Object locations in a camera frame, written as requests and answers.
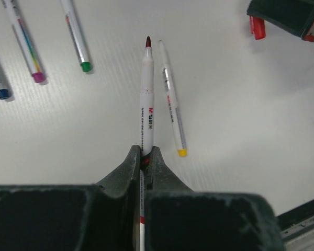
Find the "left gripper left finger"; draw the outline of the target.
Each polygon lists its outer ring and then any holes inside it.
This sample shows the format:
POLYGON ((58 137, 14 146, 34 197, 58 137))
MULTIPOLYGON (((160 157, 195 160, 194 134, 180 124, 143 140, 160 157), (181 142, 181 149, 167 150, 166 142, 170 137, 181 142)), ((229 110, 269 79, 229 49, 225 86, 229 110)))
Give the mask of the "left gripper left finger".
POLYGON ((0 250, 139 250, 140 148, 87 185, 0 185, 0 250))

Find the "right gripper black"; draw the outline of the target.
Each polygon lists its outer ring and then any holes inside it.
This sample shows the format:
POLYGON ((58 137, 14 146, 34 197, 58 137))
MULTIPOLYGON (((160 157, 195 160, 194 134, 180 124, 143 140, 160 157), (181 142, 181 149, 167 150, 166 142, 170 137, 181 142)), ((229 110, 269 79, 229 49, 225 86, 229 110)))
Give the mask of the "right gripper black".
POLYGON ((253 0, 247 14, 314 43, 314 1, 253 0))

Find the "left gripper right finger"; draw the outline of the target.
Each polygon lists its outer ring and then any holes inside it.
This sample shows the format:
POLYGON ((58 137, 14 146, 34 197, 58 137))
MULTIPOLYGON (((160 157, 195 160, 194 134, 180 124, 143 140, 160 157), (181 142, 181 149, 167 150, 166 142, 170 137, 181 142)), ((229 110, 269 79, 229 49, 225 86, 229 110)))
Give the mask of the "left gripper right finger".
POLYGON ((146 250, 284 250, 269 203, 253 193, 198 192, 186 186, 154 147, 145 195, 146 250))

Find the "red pen cap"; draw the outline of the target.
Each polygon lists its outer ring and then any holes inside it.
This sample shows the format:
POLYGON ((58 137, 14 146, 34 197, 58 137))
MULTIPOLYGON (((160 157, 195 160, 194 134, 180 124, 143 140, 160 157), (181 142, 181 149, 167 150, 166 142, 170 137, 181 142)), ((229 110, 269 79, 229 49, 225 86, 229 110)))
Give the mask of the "red pen cap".
POLYGON ((266 37, 264 20, 258 17, 253 17, 253 16, 249 16, 249 18, 250 18, 251 34, 254 35, 254 38, 256 40, 264 39, 266 37))

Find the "yellow-ended white pen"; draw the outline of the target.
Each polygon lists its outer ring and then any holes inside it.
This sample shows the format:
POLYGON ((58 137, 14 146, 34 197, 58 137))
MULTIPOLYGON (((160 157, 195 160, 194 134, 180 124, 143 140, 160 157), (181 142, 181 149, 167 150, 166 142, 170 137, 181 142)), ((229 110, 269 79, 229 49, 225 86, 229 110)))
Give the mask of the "yellow-ended white pen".
POLYGON ((159 49, 162 60, 162 75, 166 91, 167 106, 170 113, 176 149, 180 157, 187 156, 187 145, 181 119, 180 106, 177 99, 176 87, 168 52, 162 40, 159 40, 159 49))

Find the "red-ended white pen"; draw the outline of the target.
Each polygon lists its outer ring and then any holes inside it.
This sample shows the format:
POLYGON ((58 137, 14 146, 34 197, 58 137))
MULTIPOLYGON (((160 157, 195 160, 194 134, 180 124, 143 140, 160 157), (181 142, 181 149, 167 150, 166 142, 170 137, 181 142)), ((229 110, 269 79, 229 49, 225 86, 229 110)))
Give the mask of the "red-ended white pen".
POLYGON ((154 60, 151 38, 147 37, 141 68, 140 90, 140 250, 144 250, 144 199, 146 175, 154 140, 154 60))

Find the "purple-ended white pen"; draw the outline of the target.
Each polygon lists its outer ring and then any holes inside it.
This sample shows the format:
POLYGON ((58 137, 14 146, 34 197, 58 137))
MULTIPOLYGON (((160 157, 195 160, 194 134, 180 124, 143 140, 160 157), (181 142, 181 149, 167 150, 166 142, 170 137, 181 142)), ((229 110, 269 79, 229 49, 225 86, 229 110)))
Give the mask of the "purple-ended white pen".
POLYGON ((43 83, 46 78, 39 63, 37 52, 33 48, 32 40, 29 37, 28 29, 24 24, 17 1, 2 1, 2 4, 8 14, 31 77, 35 83, 43 83))

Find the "green-ended white pen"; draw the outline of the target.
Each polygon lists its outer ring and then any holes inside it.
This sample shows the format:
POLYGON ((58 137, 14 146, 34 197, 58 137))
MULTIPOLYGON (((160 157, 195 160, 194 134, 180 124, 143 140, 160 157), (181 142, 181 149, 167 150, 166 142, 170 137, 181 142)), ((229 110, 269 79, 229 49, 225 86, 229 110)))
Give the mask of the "green-ended white pen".
POLYGON ((84 73, 92 70, 92 64, 88 55, 87 47, 82 36, 78 19, 75 14, 72 1, 61 0, 65 20, 74 44, 79 65, 84 73))

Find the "aluminium frame rail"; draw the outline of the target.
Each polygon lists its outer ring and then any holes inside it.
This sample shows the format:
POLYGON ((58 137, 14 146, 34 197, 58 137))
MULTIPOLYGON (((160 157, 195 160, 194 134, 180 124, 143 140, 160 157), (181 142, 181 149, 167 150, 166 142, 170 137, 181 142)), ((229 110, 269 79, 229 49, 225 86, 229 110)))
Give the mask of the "aluminium frame rail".
POLYGON ((314 250, 314 199, 277 218, 286 250, 314 250))

